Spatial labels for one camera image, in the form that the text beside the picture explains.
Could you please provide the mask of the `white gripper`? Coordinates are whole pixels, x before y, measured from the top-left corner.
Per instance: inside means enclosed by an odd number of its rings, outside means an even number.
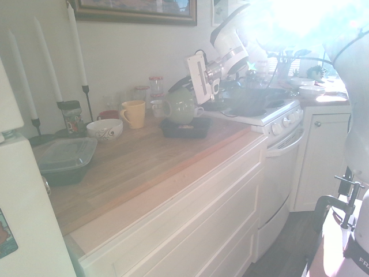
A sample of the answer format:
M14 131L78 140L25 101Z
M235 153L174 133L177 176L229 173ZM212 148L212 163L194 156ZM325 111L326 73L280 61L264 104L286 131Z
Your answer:
M186 88L192 92L194 90L198 104L207 102L212 94L209 81L206 80L206 65L203 54L195 54L186 58L190 76L186 76L177 81L168 92L175 92L179 88Z

